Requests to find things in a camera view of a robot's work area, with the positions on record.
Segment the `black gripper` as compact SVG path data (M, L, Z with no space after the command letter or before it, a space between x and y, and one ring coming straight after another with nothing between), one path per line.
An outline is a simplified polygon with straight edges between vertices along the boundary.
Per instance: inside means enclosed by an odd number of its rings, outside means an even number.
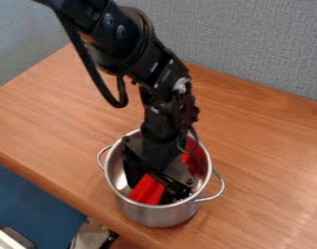
M131 135L125 135L121 138L121 154L124 147L131 148L136 154L144 160L151 161L159 169L166 168L166 165L172 161L172 159L180 155L180 151L174 143L170 143L167 147L163 147L160 144L152 144L151 141L146 140L143 137L132 137ZM144 175L144 170L142 167L142 161L131 153L123 155L123 170L127 185L133 189ZM190 187L179 183L164 184L158 204L164 205L174 203L175 201L188 197L190 194Z

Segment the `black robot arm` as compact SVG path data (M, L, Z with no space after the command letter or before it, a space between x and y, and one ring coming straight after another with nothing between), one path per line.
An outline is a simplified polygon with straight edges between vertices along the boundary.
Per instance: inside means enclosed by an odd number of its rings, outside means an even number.
M159 41L146 14L113 0L33 0L55 13L88 75L112 107L128 103L123 78L139 86L144 107L140 136L121 137L128 197L146 204L170 204L191 195L194 177L183 156L195 149L199 108L188 69Z

